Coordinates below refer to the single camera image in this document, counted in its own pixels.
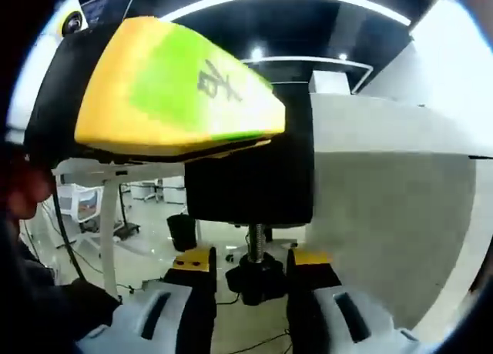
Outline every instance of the machine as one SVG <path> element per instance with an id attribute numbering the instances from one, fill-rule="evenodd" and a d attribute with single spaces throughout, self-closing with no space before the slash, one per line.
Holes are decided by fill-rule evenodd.
<path id="1" fill-rule="evenodd" d="M 118 184 L 181 174 L 181 162 L 202 158 L 220 165 L 237 151 L 269 145 L 285 130 L 285 111 L 268 82 L 195 32 L 150 17 L 84 29 L 77 3 L 69 2 L 73 8 L 55 22 L 59 40 L 35 101 L 24 109 L 29 119 L 12 124 L 8 138 L 54 168 L 60 183 L 104 185 L 102 265 L 105 288 L 115 295 Z M 342 286 L 328 255 L 293 248 L 282 263 L 263 250 L 265 224 L 248 227 L 249 250 L 228 272 L 229 286 L 247 305 L 288 296 L 293 352 L 426 350 L 377 302 Z M 110 327 L 78 346 L 86 353 L 210 352 L 215 291 L 215 249 L 188 250 L 120 306 Z"/>

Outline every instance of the black base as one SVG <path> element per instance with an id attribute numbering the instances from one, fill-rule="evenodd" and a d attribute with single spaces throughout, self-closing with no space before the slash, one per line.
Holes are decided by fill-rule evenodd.
<path id="1" fill-rule="evenodd" d="M 297 265 L 293 250 L 287 254 L 287 321 L 293 354 L 328 352 L 327 321 L 314 290 L 340 286 L 329 263 Z"/>
<path id="2" fill-rule="evenodd" d="M 230 290 L 241 294 L 247 306 L 282 298 L 287 291 L 283 263 L 267 253 L 261 263 L 252 263 L 247 255 L 243 256 L 240 265 L 226 273 L 226 279 Z"/>
<path id="3" fill-rule="evenodd" d="M 140 232 L 140 225 L 128 222 L 126 225 L 123 225 L 122 227 L 114 231 L 113 235 L 120 237 L 121 240 L 126 240 L 131 235 L 133 235 L 134 232 Z"/>

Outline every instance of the tiled floor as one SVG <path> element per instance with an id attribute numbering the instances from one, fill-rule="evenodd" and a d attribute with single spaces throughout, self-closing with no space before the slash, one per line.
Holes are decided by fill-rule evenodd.
<path id="1" fill-rule="evenodd" d="M 173 205 L 163 202 L 132 199 L 130 194 L 125 194 L 126 214 L 129 222 L 141 225 L 141 232 L 125 241 L 125 244 L 147 256 L 137 255 L 116 246 L 115 265 L 116 280 L 119 284 L 139 288 L 142 281 L 157 279 L 166 273 L 171 266 L 174 257 L 178 254 L 169 239 L 169 230 L 166 223 L 167 217 L 176 214 L 183 209 L 182 205 Z M 228 254 L 227 246 L 245 245 L 246 228 L 235 228 L 233 225 L 219 222 L 201 222 L 202 238 L 204 244 L 216 246 L 218 257 L 218 292 L 217 302 L 229 302 L 234 300 L 236 294 L 232 293 L 226 285 L 224 273 L 235 265 L 225 261 Z M 304 228 L 274 230 L 275 239 L 298 239 L 304 241 Z M 96 269 L 101 269 L 101 261 L 98 252 L 88 243 L 81 246 L 80 254 Z M 42 259 L 51 259 L 49 252 L 41 251 Z M 55 251 L 58 263 L 61 266 L 60 281 L 71 282 L 76 278 L 76 273 L 63 248 Z M 287 253 L 280 252 L 274 255 L 284 261 Z M 80 260 L 87 279 L 102 286 L 102 275 L 91 269 L 84 261 Z M 131 299 L 127 289 L 118 288 L 119 294 L 125 299 Z M 260 341 L 282 334 L 287 328 L 286 299 L 278 299 L 266 302 L 257 307 L 245 306 L 241 301 L 231 306 L 218 306 L 215 330 L 213 334 L 212 353 L 227 354 L 253 346 Z M 289 346 L 289 337 L 269 342 L 249 352 L 255 353 L 283 353 Z"/>

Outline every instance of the office chair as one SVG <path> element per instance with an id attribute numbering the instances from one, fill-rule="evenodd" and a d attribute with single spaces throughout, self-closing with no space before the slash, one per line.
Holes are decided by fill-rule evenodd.
<path id="1" fill-rule="evenodd" d="M 238 268 L 261 266 L 263 262 L 272 267 L 272 274 L 262 278 L 264 287 L 262 283 L 248 283 L 259 279 L 258 271 L 239 273 L 233 269 L 226 274 L 230 289 L 240 292 L 243 302 L 250 305 L 283 295 L 281 291 L 270 291 L 270 281 L 283 285 L 282 263 L 274 262 L 264 252 L 264 231 L 305 225 L 313 215 L 314 137 L 308 87 L 276 85 L 274 94 L 286 106 L 283 134 L 255 150 L 234 152 L 221 160 L 201 159 L 185 164 L 189 215 L 248 225 L 249 246 L 239 249 L 248 248 L 248 255 L 240 260 Z"/>

